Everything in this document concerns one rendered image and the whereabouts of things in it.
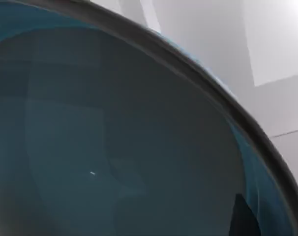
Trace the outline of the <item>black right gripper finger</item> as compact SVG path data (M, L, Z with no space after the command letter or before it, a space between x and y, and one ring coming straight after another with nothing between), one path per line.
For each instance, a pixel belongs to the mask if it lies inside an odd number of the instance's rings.
M261 236L259 223L242 194L236 194L229 236Z

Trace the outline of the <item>blue bowl with dark rim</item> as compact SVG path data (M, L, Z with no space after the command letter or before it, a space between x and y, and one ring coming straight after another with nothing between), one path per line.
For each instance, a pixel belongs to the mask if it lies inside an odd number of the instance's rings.
M298 236L255 119L159 34L86 0L0 0L0 236Z

